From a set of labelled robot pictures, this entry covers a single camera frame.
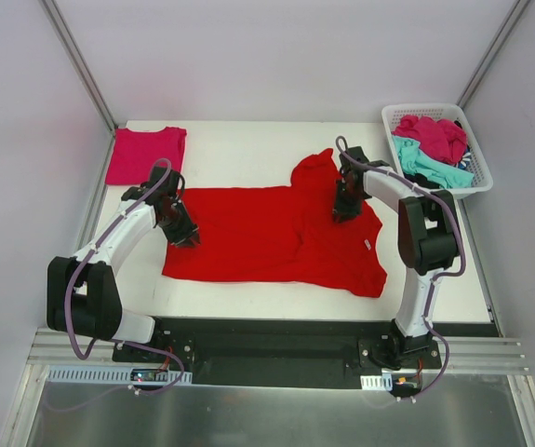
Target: white laundry basket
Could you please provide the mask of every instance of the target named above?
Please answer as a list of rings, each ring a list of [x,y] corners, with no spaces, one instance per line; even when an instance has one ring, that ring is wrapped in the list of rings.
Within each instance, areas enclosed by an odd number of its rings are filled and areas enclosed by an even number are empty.
[[[397,157],[397,151],[393,141],[391,132],[395,130],[401,118],[405,115],[415,116],[430,116],[434,120],[441,118],[455,121],[460,121],[465,134],[468,137],[468,145],[472,152],[472,162],[468,166],[467,170],[474,174],[472,180],[472,186],[469,188],[456,188],[448,189],[455,198],[468,197],[473,193],[479,193],[481,191],[488,191],[492,187],[492,176],[488,170],[487,162],[482,156],[480,146],[475,140],[472,128],[465,118],[463,110],[455,104],[443,104],[443,103],[422,103],[422,104],[398,104],[388,105],[382,109],[382,124],[385,126],[385,133],[387,134],[387,141],[389,142],[389,149],[393,156],[395,169],[400,175],[404,175],[401,170],[399,158]]]

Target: teal shirt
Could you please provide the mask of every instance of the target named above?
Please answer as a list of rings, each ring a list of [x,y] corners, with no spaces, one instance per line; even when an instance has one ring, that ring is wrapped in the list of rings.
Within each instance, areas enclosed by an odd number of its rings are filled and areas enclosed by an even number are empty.
[[[469,188],[474,174],[433,160],[420,148],[420,142],[394,135],[395,150],[401,169],[407,174],[422,174],[444,188]]]

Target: white wall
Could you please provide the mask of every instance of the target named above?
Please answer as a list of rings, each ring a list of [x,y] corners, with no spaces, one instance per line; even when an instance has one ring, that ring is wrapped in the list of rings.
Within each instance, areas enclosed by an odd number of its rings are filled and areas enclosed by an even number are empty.
[[[523,338],[535,378],[535,2],[466,114],[494,178],[468,216],[507,335]]]
[[[38,2],[0,0],[0,434],[109,138]]]
[[[514,0],[59,0],[128,119],[381,121],[455,102]]]

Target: white panel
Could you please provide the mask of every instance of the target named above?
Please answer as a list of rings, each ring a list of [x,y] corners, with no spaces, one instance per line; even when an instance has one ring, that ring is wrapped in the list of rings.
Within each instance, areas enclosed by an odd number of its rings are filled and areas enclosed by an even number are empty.
[[[0,0],[0,432],[108,143],[38,2]]]
[[[60,0],[115,118],[381,120],[455,102],[514,0]]]
[[[535,382],[535,3],[466,110],[494,178],[467,202],[491,296]]]
[[[338,135],[345,135],[351,145],[361,144],[369,159],[391,162],[383,126],[379,124],[128,123],[133,130],[158,130],[166,125],[188,131],[182,174],[187,187],[191,188],[289,184],[294,167],[309,154],[330,147]],[[127,186],[108,187],[100,225],[112,217],[126,189]],[[389,320],[397,313],[406,278],[406,268],[397,251],[397,214],[378,199],[372,198],[368,203],[382,221],[376,250],[388,278],[381,298],[357,297],[348,291],[304,283],[220,284],[167,278],[161,275],[166,237],[157,229],[145,235],[117,275],[122,304],[134,312],[157,316]],[[203,243],[203,229],[200,231]],[[468,263],[466,272],[461,278],[444,279],[434,318],[435,321],[488,322],[469,241],[467,235],[463,237]]]

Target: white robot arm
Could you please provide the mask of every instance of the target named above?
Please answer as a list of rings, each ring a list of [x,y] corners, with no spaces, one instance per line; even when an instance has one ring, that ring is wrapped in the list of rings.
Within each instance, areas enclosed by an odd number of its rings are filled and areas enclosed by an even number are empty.
[[[199,244],[198,227],[181,200],[184,186],[178,191],[180,181],[177,171],[154,168],[149,182],[123,194],[118,211],[91,242],[70,258],[54,258],[47,270],[50,329],[70,332],[68,300],[74,333],[143,344],[152,340],[155,318],[123,309],[115,276],[140,239],[156,226],[172,245]]]
[[[446,190],[419,193],[419,187],[394,178],[396,174],[386,164],[369,163],[359,146],[346,144],[345,150],[339,149],[342,179],[337,185],[334,218],[338,222],[353,219],[361,212],[362,201],[370,197],[380,199],[398,215],[397,248],[407,268],[404,293],[388,341],[373,346],[368,356],[379,366],[399,369],[404,360],[432,346],[430,316],[438,286],[460,254],[461,235],[454,234],[455,229],[459,233],[455,201]]]
[[[334,219],[342,223],[354,218],[361,212],[364,199],[371,196],[398,214],[398,249],[407,267],[404,294],[392,321],[388,343],[381,347],[381,352],[374,349],[369,355],[380,366],[397,369],[402,359],[419,356],[431,345],[432,323],[425,321],[425,317],[432,314],[438,290],[439,280],[433,283],[433,278],[451,267],[458,246],[448,216],[430,198],[392,178],[388,175],[391,168],[382,163],[369,163],[376,167],[371,170],[350,163],[347,157],[368,163],[362,148],[353,147],[345,152],[346,156],[341,156],[342,179],[337,184]],[[115,275],[139,240],[156,226],[163,229],[168,243],[173,245],[194,247],[199,243],[198,227],[188,216],[178,192],[183,179],[176,171],[166,177],[165,171],[154,169],[149,182],[130,188],[123,195],[111,223],[100,232],[101,237],[93,239],[103,240],[99,246],[98,242],[91,242],[72,257],[57,257],[50,263],[48,327],[70,332],[67,322],[71,321],[74,333],[95,339],[152,342],[159,326],[157,318],[122,308]],[[160,178],[166,179],[157,187]],[[434,194],[455,214],[449,192]],[[436,226],[427,228],[427,222]],[[71,320],[67,319],[67,308]]]

